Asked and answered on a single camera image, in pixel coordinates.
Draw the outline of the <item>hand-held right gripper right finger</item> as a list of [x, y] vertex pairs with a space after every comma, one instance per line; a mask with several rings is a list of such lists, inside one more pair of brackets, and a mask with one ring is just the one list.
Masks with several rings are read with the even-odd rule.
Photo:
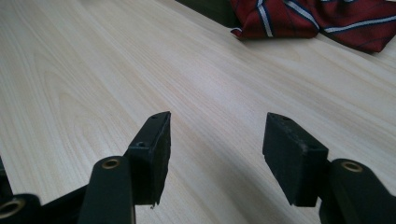
[[293, 119], [268, 113], [262, 154], [289, 204], [314, 207], [329, 149]]

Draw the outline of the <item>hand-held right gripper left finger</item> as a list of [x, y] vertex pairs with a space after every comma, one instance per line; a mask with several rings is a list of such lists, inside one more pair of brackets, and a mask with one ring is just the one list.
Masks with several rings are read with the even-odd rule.
[[150, 116], [125, 156], [131, 166], [134, 204], [159, 204], [171, 156], [171, 113]]

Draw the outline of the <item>red striped bow tie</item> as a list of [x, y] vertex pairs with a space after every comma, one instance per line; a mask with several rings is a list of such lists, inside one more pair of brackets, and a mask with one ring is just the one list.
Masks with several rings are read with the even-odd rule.
[[347, 47], [380, 52], [396, 36], [389, 0], [231, 0], [239, 38], [312, 38], [322, 33]]

